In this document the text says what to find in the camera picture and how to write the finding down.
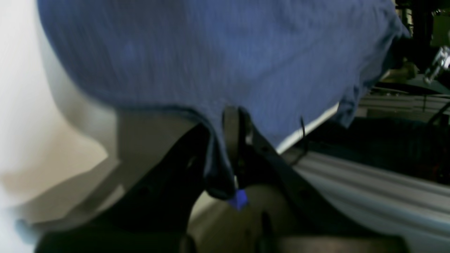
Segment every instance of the blue shirt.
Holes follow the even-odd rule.
[[[223,199],[234,194],[225,106],[246,108],[273,146],[337,102],[334,120],[348,125],[392,65],[392,42],[407,36],[391,0],[38,0],[38,9],[84,92],[210,129],[205,180]]]

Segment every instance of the blue cloth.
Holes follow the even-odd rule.
[[[120,108],[164,110],[211,131],[205,180],[234,196],[221,117],[242,106],[273,145],[340,102],[348,125],[407,36],[391,0],[38,0],[70,77]]]

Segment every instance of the black plastic part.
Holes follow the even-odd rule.
[[[239,132],[234,131],[238,141],[230,148],[238,150],[233,164],[237,164],[240,188],[254,184],[278,187],[302,221],[304,227],[299,231],[304,234],[380,236],[329,204],[276,153],[244,110],[230,115],[237,119],[227,122],[239,126]],[[195,252],[194,242],[185,234],[192,207],[205,190],[208,140],[208,129],[196,126],[109,210],[74,230],[47,234],[36,252]],[[271,233],[270,219],[264,220],[266,232]]]

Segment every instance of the blue tag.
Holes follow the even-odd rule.
[[[238,211],[241,211],[245,206],[248,205],[247,195],[245,194],[244,190],[237,190],[236,195],[232,199],[229,199],[227,202]]]

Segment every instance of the wire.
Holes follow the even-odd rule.
[[[300,124],[301,124],[301,130],[303,131],[303,138],[302,138],[302,142],[303,142],[303,152],[300,154],[300,155],[298,155],[295,159],[294,159],[294,161],[293,162],[291,162],[289,165],[290,166],[293,166],[293,165],[295,165],[295,164],[297,164],[298,163],[298,161],[300,161],[300,159],[302,158],[302,157],[304,157],[307,153],[308,153],[308,149],[309,149],[309,145],[308,145],[308,139],[307,139],[307,137],[306,137],[306,131],[305,131],[305,123],[304,123],[304,121],[303,121],[303,117],[300,117]]]

